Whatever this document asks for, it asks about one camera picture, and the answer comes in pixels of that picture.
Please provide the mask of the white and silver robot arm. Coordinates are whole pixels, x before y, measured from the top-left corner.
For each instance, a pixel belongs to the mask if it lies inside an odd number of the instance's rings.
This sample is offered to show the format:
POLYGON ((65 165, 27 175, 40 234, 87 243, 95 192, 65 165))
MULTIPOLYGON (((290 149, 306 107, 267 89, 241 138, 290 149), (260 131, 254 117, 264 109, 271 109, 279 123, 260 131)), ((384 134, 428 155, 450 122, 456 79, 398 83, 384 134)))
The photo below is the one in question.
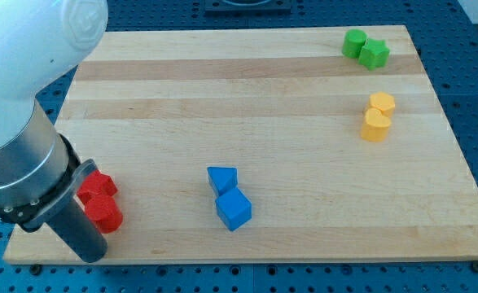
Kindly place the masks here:
POLYGON ((68 177, 71 155, 36 100, 99 44, 104 0, 0 0, 0 218, 24 223, 68 177))

